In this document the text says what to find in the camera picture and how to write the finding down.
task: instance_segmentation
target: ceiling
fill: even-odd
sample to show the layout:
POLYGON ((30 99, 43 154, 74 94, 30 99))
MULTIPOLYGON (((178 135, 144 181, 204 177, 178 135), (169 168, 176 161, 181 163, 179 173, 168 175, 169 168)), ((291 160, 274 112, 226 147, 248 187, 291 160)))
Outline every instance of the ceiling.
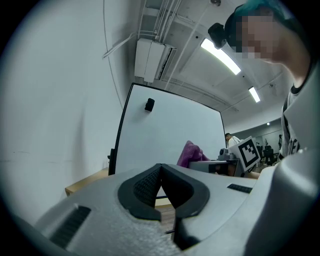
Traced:
MULTIPOLYGON (((281 65, 244 57, 241 53, 233 52, 226 44, 222 48, 223 51, 241 69, 240 73, 234 75, 219 59, 200 47, 205 38, 210 38, 208 28, 216 22, 224 25, 234 9, 244 2, 246 1, 221 0, 221 5, 217 7, 208 0, 182 0, 177 14, 183 19, 174 18, 164 41, 177 48, 167 73, 167 76, 170 76, 195 23, 205 12, 166 89, 220 111, 225 126, 231 126, 232 122, 242 120, 244 117, 248 118, 247 113, 252 116, 261 115, 277 105, 279 108, 275 111, 280 117, 281 105, 288 93, 288 86, 284 86, 288 83, 288 74, 281 65), (259 103, 254 101, 248 91, 252 86, 261 99, 259 103)), ((161 4, 162 0, 147 0, 143 11, 142 30, 153 30, 161 4)), ((155 80, 151 86, 164 89, 165 81, 155 80)), ((257 125, 261 123, 252 122, 248 124, 248 128, 257 125)))

